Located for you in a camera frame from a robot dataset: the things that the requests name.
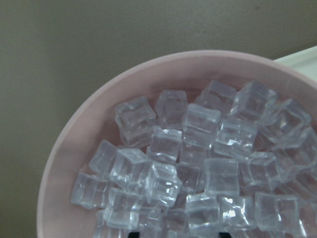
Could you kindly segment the pile of clear ice cubes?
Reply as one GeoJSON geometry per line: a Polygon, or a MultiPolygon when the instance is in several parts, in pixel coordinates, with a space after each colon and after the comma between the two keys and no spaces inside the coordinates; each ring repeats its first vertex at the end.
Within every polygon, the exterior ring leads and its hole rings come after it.
{"type": "Polygon", "coordinates": [[[96,209],[96,238],[314,238],[317,133],[295,100],[213,80],[189,103],[163,90],[115,107],[70,201],[96,209]]]}

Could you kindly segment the pink bowl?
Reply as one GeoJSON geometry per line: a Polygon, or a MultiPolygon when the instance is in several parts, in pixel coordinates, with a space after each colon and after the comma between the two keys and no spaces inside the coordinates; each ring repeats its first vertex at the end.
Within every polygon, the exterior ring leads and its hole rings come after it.
{"type": "Polygon", "coordinates": [[[317,81],[274,60],[246,53],[200,50],[171,54],[142,63],[116,76],[90,96],[71,117],[48,158],[38,198],[37,236],[90,238],[96,213],[70,203],[77,172],[105,138],[120,143],[114,106],[145,95],[156,101],[162,89],[186,90],[195,97],[212,77],[240,88],[252,80],[298,100],[317,115],[317,81]]]}

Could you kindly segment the cream rectangular tray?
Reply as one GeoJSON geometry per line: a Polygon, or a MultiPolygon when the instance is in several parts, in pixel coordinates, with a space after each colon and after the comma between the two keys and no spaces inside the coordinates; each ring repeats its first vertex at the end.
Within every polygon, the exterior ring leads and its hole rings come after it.
{"type": "Polygon", "coordinates": [[[317,46],[275,59],[274,61],[288,66],[314,81],[317,80],[317,46]]]}

